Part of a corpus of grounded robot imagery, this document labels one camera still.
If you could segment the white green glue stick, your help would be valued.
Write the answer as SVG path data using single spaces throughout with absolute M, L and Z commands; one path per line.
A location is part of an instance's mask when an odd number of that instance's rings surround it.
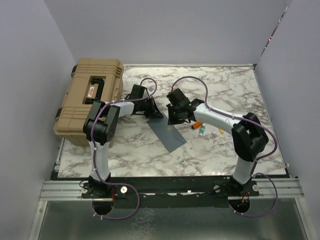
M 199 129 L 199 133 L 198 133 L 199 136 L 203 136 L 204 135 L 205 128 L 206 128 L 206 125 L 203 123 L 201 125 L 200 129 Z

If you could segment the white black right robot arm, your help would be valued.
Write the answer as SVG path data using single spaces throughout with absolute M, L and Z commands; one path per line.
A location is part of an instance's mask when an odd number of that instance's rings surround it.
M 190 101 L 179 88 L 171 91 L 167 98 L 170 102 L 167 105 L 169 125 L 202 122 L 232 136 L 237 163 L 229 189 L 236 196 L 246 192 L 252 179 L 255 160 L 269 142 L 265 130 L 259 127 L 257 116 L 251 112 L 244 116 L 218 113 L 217 110 L 207 108 L 203 100 L 196 98 Z

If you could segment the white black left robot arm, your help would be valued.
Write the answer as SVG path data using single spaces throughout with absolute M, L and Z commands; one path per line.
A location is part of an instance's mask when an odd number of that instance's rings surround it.
M 131 93 L 124 99 L 108 103 L 96 100 L 84 122 L 83 132 L 89 142 L 92 156 L 88 186 L 101 198 L 106 197 L 111 190 L 108 183 L 111 176 L 109 146 L 116 133 L 119 118 L 137 113 L 141 113 L 147 119 L 164 117 L 154 98 L 145 95 L 146 92 L 146 87 L 135 84 Z

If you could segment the tan plastic tool case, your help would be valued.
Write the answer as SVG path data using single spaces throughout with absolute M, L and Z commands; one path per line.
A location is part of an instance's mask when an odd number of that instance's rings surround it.
M 123 93 L 124 64 L 115 58 L 80 58 L 62 106 L 57 110 L 54 133 L 78 147 L 89 145 L 83 133 L 85 120 L 95 100 L 117 101 Z

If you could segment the orange handled screwdriver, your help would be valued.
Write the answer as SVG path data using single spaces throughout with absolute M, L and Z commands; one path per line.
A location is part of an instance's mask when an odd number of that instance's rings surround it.
M 191 126 L 191 128 L 192 128 L 193 130 L 195 130 L 195 129 L 201 127 L 202 125 L 203 125 L 202 122 L 197 121 L 197 122 L 195 122 L 195 123 Z

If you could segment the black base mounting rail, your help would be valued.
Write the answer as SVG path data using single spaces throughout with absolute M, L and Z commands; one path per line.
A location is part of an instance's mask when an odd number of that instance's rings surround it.
M 80 181 L 82 198 L 111 198 L 118 208 L 184 208 L 228 207 L 231 199 L 241 200 L 259 196 L 256 181 L 250 180 L 243 191 L 231 187 L 230 176 L 184 177 L 113 177 L 107 184 L 89 187 L 88 180 Z

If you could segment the aluminium extrusion rail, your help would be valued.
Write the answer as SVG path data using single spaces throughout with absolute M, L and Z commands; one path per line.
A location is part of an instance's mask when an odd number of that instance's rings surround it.
M 111 198 L 82 198 L 79 181 L 44 181 L 39 196 L 40 201 L 99 201 L 111 202 Z

